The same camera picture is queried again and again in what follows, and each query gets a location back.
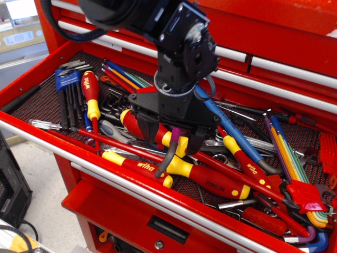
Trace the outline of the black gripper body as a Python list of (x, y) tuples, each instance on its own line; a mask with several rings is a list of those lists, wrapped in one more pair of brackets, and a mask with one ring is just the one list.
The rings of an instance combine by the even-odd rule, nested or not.
[(194, 91), (198, 83), (184, 80), (183, 84), (187, 87), (176, 91), (169, 86), (162, 73), (157, 71), (153, 87), (139, 89), (129, 95), (132, 113), (136, 117), (139, 110), (147, 110), (160, 118), (159, 124), (188, 130), (194, 125), (204, 125), (213, 129), (220, 124), (220, 117), (203, 104), (206, 99), (195, 96)]

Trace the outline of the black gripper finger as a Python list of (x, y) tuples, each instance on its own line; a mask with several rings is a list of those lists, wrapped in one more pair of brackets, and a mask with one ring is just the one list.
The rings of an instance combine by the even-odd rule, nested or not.
[(204, 143), (206, 136), (209, 135), (210, 129), (211, 128), (209, 126), (204, 125), (192, 126), (186, 149), (187, 155), (193, 155), (199, 151)]
[(137, 124), (146, 141), (154, 141), (159, 129), (159, 117), (147, 110), (139, 110)]

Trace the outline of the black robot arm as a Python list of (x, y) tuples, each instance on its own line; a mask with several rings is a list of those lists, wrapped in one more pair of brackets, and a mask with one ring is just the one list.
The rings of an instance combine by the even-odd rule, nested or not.
[(209, 19), (189, 1), (79, 1), (79, 6), (96, 29), (84, 34), (62, 30), (55, 20), (50, 1), (42, 1), (42, 10), (51, 26), (73, 42), (88, 42), (109, 31), (125, 28), (154, 43), (158, 69), (154, 91), (130, 95), (135, 116), (148, 142), (155, 139), (159, 123), (188, 129), (191, 135), (186, 153), (195, 154), (203, 145), (208, 131), (220, 123), (202, 102), (208, 95), (199, 95), (202, 79), (214, 82), (211, 73), (217, 70), (219, 57), (209, 34)]

